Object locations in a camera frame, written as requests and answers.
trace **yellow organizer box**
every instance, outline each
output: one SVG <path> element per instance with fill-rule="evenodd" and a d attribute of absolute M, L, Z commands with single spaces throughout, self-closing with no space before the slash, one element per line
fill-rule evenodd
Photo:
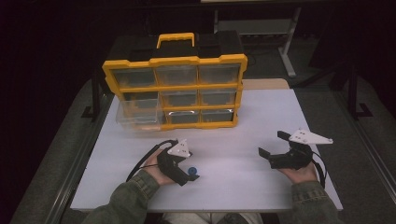
<path fill-rule="evenodd" d="M 236 31 L 121 36 L 103 70 L 124 128 L 172 130 L 237 124 L 248 59 Z"/>

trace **white tabletop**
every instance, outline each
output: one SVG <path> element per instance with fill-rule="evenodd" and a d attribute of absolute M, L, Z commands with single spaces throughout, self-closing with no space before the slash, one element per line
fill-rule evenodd
<path fill-rule="evenodd" d="M 72 209 L 92 210 L 108 203 L 113 190 L 125 181 L 150 149 L 164 140 L 176 138 L 187 139 L 193 153 L 179 167 L 187 173 L 194 166 L 200 177 L 183 187 L 177 184 L 161 187 L 149 202 L 149 211 L 276 212 L 291 209 L 290 181 L 271 169 L 268 161 L 259 156 L 258 147 L 272 154 L 286 153 L 289 144 L 277 138 L 276 132 L 309 130 L 293 90 L 244 91 L 237 126 L 214 130 L 126 132 L 115 121 L 118 104 L 115 97 L 71 204 Z M 342 209 L 329 176 L 326 191 L 337 209 Z"/>

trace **blue button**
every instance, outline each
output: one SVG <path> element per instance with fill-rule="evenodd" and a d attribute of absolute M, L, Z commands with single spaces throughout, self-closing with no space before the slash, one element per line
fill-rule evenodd
<path fill-rule="evenodd" d="M 197 169 L 195 167 L 190 167 L 189 168 L 189 175 L 196 175 L 197 174 Z"/>

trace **hand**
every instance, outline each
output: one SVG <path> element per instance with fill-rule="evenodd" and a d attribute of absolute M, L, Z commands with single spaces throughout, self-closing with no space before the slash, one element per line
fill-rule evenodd
<path fill-rule="evenodd" d="M 148 167 L 143 168 L 143 170 L 145 170 L 149 175 L 151 175 L 160 186 L 167 185 L 167 184 L 174 184 L 175 181 L 173 181 L 167 175 L 164 175 L 160 171 L 160 168 L 157 165 L 158 164 L 157 156 L 162 151 L 163 151 L 162 149 L 158 149 L 151 156 L 149 156 L 144 164 L 144 166 L 148 166 Z"/>
<path fill-rule="evenodd" d="M 278 171 L 287 176 L 293 184 L 299 184 L 307 181 L 318 181 L 315 165 L 312 162 L 299 170 L 278 169 Z"/>

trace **black strap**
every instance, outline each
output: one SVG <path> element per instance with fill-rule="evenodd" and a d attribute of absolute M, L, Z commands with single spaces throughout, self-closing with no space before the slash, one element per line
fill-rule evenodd
<path fill-rule="evenodd" d="M 322 170 L 322 168 L 321 168 L 321 166 L 320 166 L 319 163 L 317 163 L 317 162 L 314 161 L 313 159 L 312 159 L 312 162 L 314 163 L 315 167 L 316 167 L 317 170 L 318 170 L 320 185 L 321 185 L 323 188 L 325 188 L 325 185 L 326 185 L 326 178 L 324 177 L 323 170 Z"/>

